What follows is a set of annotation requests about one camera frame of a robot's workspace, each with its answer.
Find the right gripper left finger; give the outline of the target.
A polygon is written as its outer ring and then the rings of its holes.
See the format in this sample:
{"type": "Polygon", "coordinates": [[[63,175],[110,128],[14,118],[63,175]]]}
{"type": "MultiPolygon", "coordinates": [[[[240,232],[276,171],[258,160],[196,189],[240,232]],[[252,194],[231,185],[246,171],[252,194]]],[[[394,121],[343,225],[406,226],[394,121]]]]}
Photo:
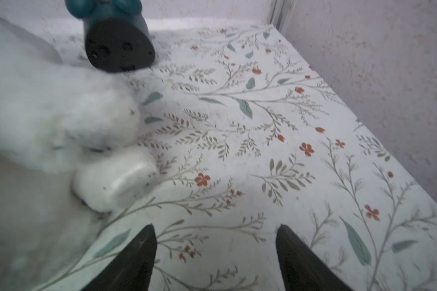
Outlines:
{"type": "Polygon", "coordinates": [[[148,224],[82,291],[148,291],[157,246],[148,224]]]}

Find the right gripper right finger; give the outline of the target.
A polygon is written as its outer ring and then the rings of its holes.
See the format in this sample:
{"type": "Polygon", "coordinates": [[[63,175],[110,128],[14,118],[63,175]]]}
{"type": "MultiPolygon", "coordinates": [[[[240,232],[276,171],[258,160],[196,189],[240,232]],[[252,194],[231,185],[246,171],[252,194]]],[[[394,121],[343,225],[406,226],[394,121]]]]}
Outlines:
{"type": "Polygon", "coordinates": [[[276,251],[285,290],[352,290],[287,225],[277,230],[276,251]]]}

